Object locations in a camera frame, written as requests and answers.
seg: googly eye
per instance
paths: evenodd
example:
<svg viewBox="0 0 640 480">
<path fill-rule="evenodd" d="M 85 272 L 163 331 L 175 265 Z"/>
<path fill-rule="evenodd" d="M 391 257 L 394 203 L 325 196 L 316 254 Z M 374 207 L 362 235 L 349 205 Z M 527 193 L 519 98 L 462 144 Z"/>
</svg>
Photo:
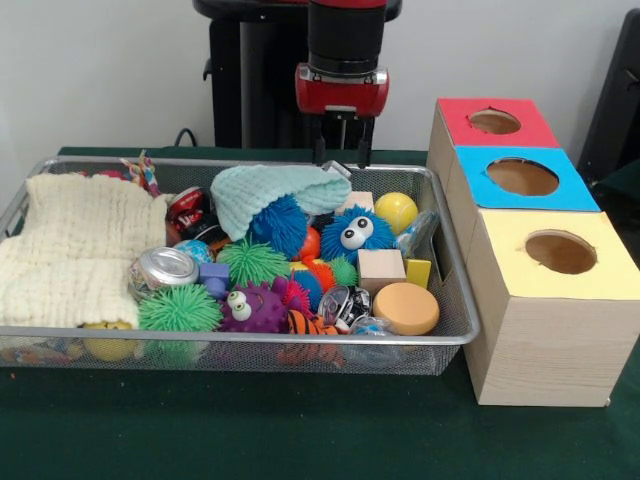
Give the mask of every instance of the googly eye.
<svg viewBox="0 0 640 480">
<path fill-rule="evenodd" d="M 366 237 L 358 229 L 347 228 L 340 235 L 340 243 L 348 250 L 357 250 L 364 245 Z"/>
<path fill-rule="evenodd" d="M 246 322 L 251 317 L 251 305 L 236 303 L 231 310 L 231 316 L 238 322 Z"/>
<path fill-rule="evenodd" d="M 349 228 L 360 230 L 365 240 L 373 235 L 373 222 L 367 217 L 356 217 L 349 224 Z"/>
<path fill-rule="evenodd" d="M 227 305 L 229 305 L 231 308 L 235 307 L 239 303 L 246 303 L 246 301 L 247 297 L 245 296 L 245 294 L 237 290 L 231 292 L 227 297 Z"/>
</svg>

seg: blue fuzzy toy with googly eyes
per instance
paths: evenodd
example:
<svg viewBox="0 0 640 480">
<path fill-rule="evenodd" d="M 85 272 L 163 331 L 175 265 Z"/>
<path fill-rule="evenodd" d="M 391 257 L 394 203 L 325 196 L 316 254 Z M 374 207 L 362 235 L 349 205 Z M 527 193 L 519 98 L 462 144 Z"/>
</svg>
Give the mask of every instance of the blue fuzzy toy with googly eyes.
<svg viewBox="0 0 640 480">
<path fill-rule="evenodd" d="M 355 205 L 322 231 L 322 258 L 331 261 L 340 255 L 352 264 L 358 261 L 358 250 L 391 248 L 395 236 L 391 225 L 371 210 Z"/>
</svg>

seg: purple block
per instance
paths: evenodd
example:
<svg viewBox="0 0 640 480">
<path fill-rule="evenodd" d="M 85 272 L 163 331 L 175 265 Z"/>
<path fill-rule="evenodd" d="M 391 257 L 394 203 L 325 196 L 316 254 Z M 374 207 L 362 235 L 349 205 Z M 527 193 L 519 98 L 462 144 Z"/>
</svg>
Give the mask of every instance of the purple block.
<svg viewBox="0 0 640 480">
<path fill-rule="evenodd" d="M 209 295 L 223 300 L 229 291 L 229 265 L 226 263 L 203 263 L 200 265 L 200 283 L 207 287 Z"/>
</svg>

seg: wire mesh basket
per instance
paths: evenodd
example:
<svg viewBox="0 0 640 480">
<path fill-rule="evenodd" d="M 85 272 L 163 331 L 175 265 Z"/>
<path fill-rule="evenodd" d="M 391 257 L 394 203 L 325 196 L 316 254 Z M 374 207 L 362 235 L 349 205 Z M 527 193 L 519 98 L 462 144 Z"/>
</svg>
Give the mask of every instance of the wire mesh basket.
<svg viewBox="0 0 640 480">
<path fill-rule="evenodd" d="M 156 159 L 154 163 L 158 183 L 166 193 L 192 186 L 208 188 L 216 174 L 237 165 L 181 159 Z M 117 158 L 59 156 L 40 163 L 31 175 L 93 174 L 116 165 L 120 165 Z M 416 255 L 433 265 L 428 289 L 440 305 L 440 321 L 431 334 L 335 337 L 0 325 L 0 366 L 440 375 L 460 346 L 471 342 L 479 331 L 440 182 L 424 167 L 378 165 L 353 168 L 352 172 L 354 190 L 371 191 L 374 198 L 403 192 L 421 211 L 436 210 L 440 215 L 440 226 L 432 238 L 421 243 Z M 20 233 L 28 208 L 23 185 L 0 217 L 0 242 Z"/>
</svg>

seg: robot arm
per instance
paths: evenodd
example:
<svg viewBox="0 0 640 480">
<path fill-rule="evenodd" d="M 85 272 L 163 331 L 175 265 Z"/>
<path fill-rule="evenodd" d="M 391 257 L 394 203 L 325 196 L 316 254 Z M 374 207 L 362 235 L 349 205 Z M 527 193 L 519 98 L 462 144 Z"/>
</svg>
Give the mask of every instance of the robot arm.
<svg viewBox="0 0 640 480">
<path fill-rule="evenodd" d="M 312 116 L 319 163 L 325 117 L 363 123 L 359 164 L 369 163 L 375 117 L 389 93 L 389 74 L 378 67 L 386 6 L 387 0 L 309 2 L 309 61 L 296 70 L 296 97 L 300 111 Z"/>
</svg>

